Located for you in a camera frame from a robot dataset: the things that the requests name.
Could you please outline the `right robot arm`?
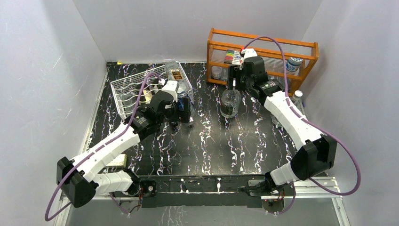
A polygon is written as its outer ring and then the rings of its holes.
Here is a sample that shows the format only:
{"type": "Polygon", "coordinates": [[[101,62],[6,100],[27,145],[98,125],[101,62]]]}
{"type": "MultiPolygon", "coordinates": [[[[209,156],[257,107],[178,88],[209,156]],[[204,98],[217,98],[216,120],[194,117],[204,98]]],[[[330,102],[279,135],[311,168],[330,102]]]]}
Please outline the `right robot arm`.
{"type": "Polygon", "coordinates": [[[230,65],[228,88],[247,91],[277,118],[293,140],[297,153],[289,163],[265,174],[265,181],[256,185],[277,195],[284,184],[307,180],[333,167],[337,142],[329,135],[304,122],[306,117],[286,96],[277,80],[269,80],[264,61],[259,56],[230,65]]]}

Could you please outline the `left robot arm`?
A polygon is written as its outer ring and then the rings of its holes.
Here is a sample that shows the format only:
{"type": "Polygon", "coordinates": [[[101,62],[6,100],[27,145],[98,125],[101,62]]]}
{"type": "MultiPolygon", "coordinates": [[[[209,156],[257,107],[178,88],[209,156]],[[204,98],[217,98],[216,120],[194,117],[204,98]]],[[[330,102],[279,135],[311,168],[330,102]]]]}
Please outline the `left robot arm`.
{"type": "Polygon", "coordinates": [[[101,173],[105,166],[125,150],[157,133],[161,124],[189,123],[191,100],[175,98],[159,91],[149,104],[141,104],[126,121],[100,143],[72,159],[63,157],[57,163],[56,182],[75,208],[86,205],[95,195],[122,192],[129,196],[147,193],[141,178],[123,169],[116,173],[101,173]]]}

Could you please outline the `dark green bottle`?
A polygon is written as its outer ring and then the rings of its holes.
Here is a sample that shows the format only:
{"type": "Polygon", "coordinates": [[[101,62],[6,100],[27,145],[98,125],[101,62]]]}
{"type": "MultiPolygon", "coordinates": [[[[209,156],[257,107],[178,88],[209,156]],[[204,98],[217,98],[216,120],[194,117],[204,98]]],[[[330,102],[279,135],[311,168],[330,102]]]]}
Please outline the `dark green bottle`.
{"type": "Polygon", "coordinates": [[[153,96],[153,94],[152,94],[152,92],[150,90],[144,89],[142,91],[142,95],[140,96],[139,103],[141,103],[141,104],[149,104],[151,102],[152,96],[153,96]]]}

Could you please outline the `round clear glass bottle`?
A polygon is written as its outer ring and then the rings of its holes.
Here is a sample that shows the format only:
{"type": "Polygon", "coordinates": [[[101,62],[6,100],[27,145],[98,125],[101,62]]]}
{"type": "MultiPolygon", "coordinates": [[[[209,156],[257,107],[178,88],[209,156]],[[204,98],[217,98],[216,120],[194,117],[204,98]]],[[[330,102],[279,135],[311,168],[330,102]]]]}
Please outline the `round clear glass bottle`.
{"type": "Polygon", "coordinates": [[[239,104],[241,101],[241,94],[238,90],[226,89],[221,96],[220,112],[225,118],[233,118],[238,113],[239,104]]]}

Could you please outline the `dark bottle black foil top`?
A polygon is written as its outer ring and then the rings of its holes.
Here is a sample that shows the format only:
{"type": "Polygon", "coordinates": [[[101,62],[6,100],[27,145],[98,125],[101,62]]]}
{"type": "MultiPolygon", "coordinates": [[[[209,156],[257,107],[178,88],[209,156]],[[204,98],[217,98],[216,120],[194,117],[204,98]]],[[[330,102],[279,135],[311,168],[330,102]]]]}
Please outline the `dark bottle black foil top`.
{"type": "Polygon", "coordinates": [[[184,71],[177,61],[168,61],[165,63],[165,71],[169,80],[177,81],[177,96],[179,98],[188,96],[189,86],[186,82],[184,71]]]}

